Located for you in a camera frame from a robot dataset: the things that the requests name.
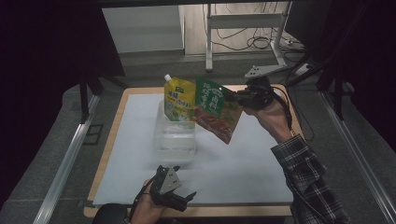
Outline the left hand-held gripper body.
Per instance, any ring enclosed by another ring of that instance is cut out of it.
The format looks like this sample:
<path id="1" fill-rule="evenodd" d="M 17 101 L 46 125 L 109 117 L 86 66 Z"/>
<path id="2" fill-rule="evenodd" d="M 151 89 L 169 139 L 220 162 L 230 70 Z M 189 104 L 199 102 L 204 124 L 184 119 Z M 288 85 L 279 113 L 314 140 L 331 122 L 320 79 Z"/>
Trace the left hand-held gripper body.
<path id="1" fill-rule="evenodd" d="M 176 195 L 174 190 L 181 186 L 177 176 L 179 166 L 157 168 L 156 175 L 150 187 L 149 194 L 156 205 L 176 208 L 178 205 L 187 205 L 184 198 Z"/>

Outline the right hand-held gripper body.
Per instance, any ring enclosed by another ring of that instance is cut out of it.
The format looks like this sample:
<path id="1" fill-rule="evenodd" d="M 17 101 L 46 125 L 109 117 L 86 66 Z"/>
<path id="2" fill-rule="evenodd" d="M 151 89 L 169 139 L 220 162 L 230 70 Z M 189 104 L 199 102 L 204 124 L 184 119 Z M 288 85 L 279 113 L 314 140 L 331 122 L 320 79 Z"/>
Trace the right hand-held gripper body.
<path id="1" fill-rule="evenodd" d="M 279 65 L 269 66 L 255 66 L 245 74 L 247 78 L 244 89 L 247 95 L 244 95 L 242 99 L 246 101 L 247 107 L 253 109 L 263 109 L 270 105 L 274 100 L 277 100 L 284 108 L 289 107 L 289 103 L 285 102 L 271 86 L 268 74 L 275 72 L 279 68 Z"/>

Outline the green and red seasoning packet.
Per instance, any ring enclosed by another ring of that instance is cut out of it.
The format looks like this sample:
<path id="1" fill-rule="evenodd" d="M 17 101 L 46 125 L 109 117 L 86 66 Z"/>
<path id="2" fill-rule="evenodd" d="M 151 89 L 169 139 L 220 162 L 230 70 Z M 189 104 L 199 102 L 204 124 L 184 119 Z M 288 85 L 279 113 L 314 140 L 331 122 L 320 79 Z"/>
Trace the green and red seasoning packet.
<path id="1" fill-rule="evenodd" d="M 229 144 L 242 114 L 242 107 L 232 99 L 234 91 L 204 77 L 195 80 L 195 121 Z"/>

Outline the clear plastic container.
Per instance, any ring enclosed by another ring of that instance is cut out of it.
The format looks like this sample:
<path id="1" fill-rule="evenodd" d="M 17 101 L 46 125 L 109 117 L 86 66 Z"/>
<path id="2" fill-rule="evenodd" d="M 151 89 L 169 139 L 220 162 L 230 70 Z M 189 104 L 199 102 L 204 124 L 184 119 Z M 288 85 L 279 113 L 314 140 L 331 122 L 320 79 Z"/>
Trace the clear plastic container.
<path id="1" fill-rule="evenodd" d="M 152 147 L 158 161 L 166 164 L 183 164 L 192 161 L 195 149 L 195 123 L 171 121 L 164 114 L 160 101 L 155 122 Z"/>

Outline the yellow spout pouch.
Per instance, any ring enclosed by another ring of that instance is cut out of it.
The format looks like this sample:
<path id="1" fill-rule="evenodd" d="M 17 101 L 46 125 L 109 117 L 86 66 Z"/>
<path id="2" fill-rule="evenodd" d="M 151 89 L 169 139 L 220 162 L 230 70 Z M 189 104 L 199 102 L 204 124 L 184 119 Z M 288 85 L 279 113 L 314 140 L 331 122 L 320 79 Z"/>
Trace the yellow spout pouch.
<path id="1" fill-rule="evenodd" d="M 170 75 L 165 75 L 164 79 L 164 114 L 172 121 L 192 121 L 195 84 Z"/>

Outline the person's right hand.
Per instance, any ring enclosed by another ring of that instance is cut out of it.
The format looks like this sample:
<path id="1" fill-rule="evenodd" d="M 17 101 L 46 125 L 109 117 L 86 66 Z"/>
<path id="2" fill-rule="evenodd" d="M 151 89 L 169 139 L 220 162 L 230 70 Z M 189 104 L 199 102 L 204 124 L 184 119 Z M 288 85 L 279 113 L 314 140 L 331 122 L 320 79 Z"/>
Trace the person's right hand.
<path id="1" fill-rule="evenodd" d="M 292 138 L 286 113 L 279 102 L 273 101 L 270 105 L 261 110 L 245 106 L 243 110 L 246 114 L 254 116 L 260 125 L 275 138 L 278 144 Z"/>

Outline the person's left hand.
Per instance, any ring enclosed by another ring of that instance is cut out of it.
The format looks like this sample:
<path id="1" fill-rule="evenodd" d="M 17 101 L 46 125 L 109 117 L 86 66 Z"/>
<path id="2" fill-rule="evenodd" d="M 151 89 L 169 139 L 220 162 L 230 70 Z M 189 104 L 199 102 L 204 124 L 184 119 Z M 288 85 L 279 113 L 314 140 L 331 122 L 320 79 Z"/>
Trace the person's left hand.
<path id="1" fill-rule="evenodd" d="M 156 205 L 152 201 L 149 195 L 151 185 L 148 179 L 144 182 L 144 186 L 146 189 L 137 201 L 137 206 L 130 220 L 130 224 L 155 224 L 162 217 L 166 209 L 165 206 Z"/>

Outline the white power strip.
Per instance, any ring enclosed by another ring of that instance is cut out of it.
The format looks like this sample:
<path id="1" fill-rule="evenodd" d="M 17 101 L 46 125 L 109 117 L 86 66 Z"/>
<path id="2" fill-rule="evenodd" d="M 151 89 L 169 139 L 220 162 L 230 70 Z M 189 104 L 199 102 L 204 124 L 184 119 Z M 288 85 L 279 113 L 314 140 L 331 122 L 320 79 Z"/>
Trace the white power strip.
<path id="1" fill-rule="evenodd" d="M 304 73 L 306 73 L 308 70 L 312 68 L 312 65 L 309 63 L 304 63 L 300 68 L 298 68 L 295 72 L 296 76 L 300 76 Z"/>

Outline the person's dark leg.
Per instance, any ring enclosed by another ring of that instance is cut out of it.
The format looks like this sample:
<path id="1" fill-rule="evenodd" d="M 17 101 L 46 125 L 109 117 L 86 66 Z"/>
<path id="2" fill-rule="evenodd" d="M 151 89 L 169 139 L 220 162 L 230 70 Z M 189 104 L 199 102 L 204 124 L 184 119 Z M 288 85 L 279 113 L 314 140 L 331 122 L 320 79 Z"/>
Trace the person's dark leg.
<path id="1" fill-rule="evenodd" d="M 119 203 L 107 203 L 99 208 L 92 224 L 127 224 L 127 207 Z"/>

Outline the black stand leg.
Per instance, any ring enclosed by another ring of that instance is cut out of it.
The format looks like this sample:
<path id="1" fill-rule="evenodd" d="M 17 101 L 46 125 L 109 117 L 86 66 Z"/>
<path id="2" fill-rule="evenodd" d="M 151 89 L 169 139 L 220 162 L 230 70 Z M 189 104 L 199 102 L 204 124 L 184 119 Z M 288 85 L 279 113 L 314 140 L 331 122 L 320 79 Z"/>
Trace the black stand leg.
<path id="1" fill-rule="evenodd" d="M 342 98 L 346 94 L 343 89 L 343 74 L 338 65 L 327 63 L 320 75 L 316 87 L 319 91 L 327 91 L 333 84 L 333 111 L 340 120 L 343 120 Z"/>
<path id="2" fill-rule="evenodd" d="M 88 103 L 88 90 L 91 90 L 94 95 L 101 95 L 104 91 L 99 78 L 96 76 L 89 76 L 82 73 L 79 78 L 79 92 L 80 92 L 80 105 L 81 105 L 81 124 L 88 120 L 89 103 Z"/>

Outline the white panel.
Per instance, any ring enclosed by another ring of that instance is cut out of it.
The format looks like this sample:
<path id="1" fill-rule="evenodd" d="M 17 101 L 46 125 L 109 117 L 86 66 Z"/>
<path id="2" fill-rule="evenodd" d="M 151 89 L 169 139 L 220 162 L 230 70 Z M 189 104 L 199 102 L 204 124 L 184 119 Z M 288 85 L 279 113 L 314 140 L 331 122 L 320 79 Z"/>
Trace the white panel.
<path id="1" fill-rule="evenodd" d="M 118 53 L 184 49 L 181 6 L 104 8 Z"/>

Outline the white metal desk frame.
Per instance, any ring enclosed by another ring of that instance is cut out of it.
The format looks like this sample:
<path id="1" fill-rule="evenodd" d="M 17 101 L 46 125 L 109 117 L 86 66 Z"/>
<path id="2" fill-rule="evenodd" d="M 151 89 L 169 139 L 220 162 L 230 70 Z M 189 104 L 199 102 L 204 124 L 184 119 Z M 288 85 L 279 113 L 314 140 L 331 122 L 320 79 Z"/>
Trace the white metal desk frame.
<path id="1" fill-rule="evenodd" d="M 277 64 L 255 66 L 245 74 L 245 77 L 261 77 L 279 72 L 287 64 L 280 53 L 280 39 L 290 11 L 291 2 L 288 2 L 280 13 L 259 13 L 259 14 L 236 14 L 236 15 L 212 15 L 211 5 L 207 5 L 206 17 L 206 52 L 205 52 L 205 70 L 213 70 L 212 56 L 212 30 L 213 29 L 237 29 L 237 28 L 276 28 L 277 34 L 274 40 L 270 42 Z"/>

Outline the aluminium rail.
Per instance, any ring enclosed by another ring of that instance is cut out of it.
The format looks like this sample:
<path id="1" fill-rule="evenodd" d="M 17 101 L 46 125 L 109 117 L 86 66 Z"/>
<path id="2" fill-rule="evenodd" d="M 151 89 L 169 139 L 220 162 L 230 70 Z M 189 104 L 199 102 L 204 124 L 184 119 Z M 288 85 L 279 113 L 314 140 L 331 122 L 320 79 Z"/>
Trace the aluminium rail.
<path id="1" fill-rule="evenodd" d="M 64 154 L 64 158 L 59 166 L 59 169 L 49 187 L 47 195 L 35 216 L 33 224 L 49 224 L 57 202 L 63 192 L 64 185 L 78 156 L 83 140 L 92 123 L 94 112 L 99 101 L 99 96 L 94 95 L 91 98 L 88 106 L 88 117 L 83 123 L 78 125 L 70 145 Z"/>
<path id="2" fill-rule="evenodd" d="M 364 181 L 366 182 L 369 190 L 372 192 L 375 201 L 388 224 L 396 224 L 396 206 L 389 197 L 389 194 L 383 185 L 376 177 L 368 161 L 363 156 L 361 148 L 357 144 L 355 138 L 352 136 L 346 123 L 341 120 L 333 110 L 333 102 L 331 97 L 326 92 L 322 91 L 320 91 L 318 95 L 322 99 L 323 104 L 325 104 L 326 110 L 328 111 L 337 131 L 340 133 L 347 150 L 351 154 L 352 159 L 357 164 Z"/>

